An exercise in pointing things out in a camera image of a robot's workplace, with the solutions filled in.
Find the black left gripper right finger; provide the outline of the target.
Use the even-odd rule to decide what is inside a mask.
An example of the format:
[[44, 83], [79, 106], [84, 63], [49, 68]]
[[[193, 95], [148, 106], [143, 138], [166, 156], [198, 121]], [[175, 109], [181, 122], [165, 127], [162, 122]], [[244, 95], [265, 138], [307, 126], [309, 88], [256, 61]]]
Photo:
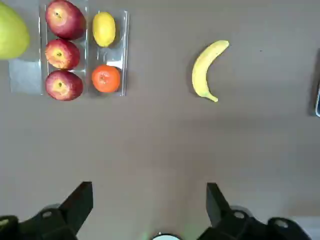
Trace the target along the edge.
[[232, 209], [216, 183], [206, 186], [206, 212], [211, 222], [200, 240], [310, 240], [300, 225], [283, 217], [267, 223], [241, 209]]

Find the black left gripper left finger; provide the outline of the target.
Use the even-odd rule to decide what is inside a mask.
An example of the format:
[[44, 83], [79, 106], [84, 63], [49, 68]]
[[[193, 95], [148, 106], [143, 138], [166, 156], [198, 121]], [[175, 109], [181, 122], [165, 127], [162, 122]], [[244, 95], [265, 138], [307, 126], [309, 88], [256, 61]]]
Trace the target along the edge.
[[58, 207], [46, 207], [20, 222], [15, 215], [0, 217], [2, 240], [76, 240], [93, 209], [93, 184], [83, 181]]

